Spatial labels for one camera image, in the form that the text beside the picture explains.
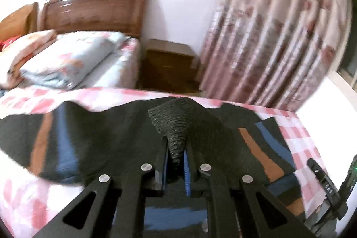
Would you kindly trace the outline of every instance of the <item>orange stripe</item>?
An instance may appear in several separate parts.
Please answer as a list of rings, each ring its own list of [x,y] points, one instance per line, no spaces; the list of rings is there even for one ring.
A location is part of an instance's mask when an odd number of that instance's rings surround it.
[[[295,216],[299,216],[302,212],[304,212],[304,203],[302,201],[302,198],[297,199],[286,208]]]
[[[273,182],[284,176],[285,175],[284,171],[260,149],[259,145],[256,144],[254,139],[248,133],[247,129],[245,128],[238,128],[238,129],[245,143],[249,146],[249,149],[252,152],[252,154],[262,164],[264,172],[268,176],[269,181]]]
[[[48,135],[51,130],[52,121],[52,112],[45,113],[31,152],[29,171],[37,176],[42,172],[45,164]]]

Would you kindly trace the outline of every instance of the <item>checkered tablecloth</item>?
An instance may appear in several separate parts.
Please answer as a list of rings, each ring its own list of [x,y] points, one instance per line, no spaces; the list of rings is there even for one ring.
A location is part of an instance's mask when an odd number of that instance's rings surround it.
[[[0,118],[10,114],[46,113],[64,101],[74,101],[90,111],[103,111],[134,100],[148,100],[172,94],[118,88],[90,88],[59,91],[28,87],[15,88],[0,99]],[[192,97],[207,108],[217,108],[221,101]],[[310,135],[293,112],[232,103],[254,110],[262,119],[275,117],[292,152],[295,172],[304,207],[309,216],[324,200],[324,190],[306,166],[313,158],[324,164]],[[82,190],[81,185],[62,186],[35,177],[0,151],[0,216],[15,238],[32,237]]]

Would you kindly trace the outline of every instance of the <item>nightstand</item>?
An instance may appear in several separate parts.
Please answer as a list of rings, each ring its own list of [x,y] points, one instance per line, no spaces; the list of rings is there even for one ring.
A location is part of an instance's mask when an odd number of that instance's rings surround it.
[[[150,39],[145,46],[141,83],[145,90],[170,93],[199,92],[191,68],[195,53],[190,46]]]

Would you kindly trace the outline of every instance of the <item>wooden headboard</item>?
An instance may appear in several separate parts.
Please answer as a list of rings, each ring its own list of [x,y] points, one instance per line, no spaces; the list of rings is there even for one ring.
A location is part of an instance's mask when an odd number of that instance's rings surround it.
[[[47,0],[40,30],[113,31],[139,38],[146,0]]]

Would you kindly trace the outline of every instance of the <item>curtain fold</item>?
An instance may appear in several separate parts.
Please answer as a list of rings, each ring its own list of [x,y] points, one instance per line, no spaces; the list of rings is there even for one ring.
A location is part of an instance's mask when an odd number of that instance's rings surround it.
[[[296,111],[327,73],[352,0],[225,0],[197,80],[207,97]]]

